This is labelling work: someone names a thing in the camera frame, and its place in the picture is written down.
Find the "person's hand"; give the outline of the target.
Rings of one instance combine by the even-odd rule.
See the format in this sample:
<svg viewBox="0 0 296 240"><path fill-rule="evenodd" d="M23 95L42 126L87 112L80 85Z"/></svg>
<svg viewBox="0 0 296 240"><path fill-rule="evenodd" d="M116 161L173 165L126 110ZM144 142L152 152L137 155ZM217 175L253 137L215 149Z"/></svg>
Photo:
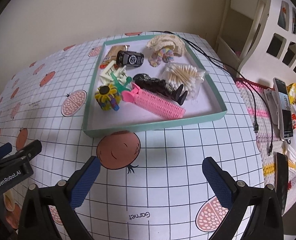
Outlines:
<svg viewBox="0 0 296 240"><path fill-rule="evenodd" d="M13 197L12 191L8 190L5 193L3 193L3 200L4 200L4 206L6 208L6 221L10 224L10 226L17 230L19 226L19 220L21 216L21 208L19 205L15 202L15 199Z"/></svg>

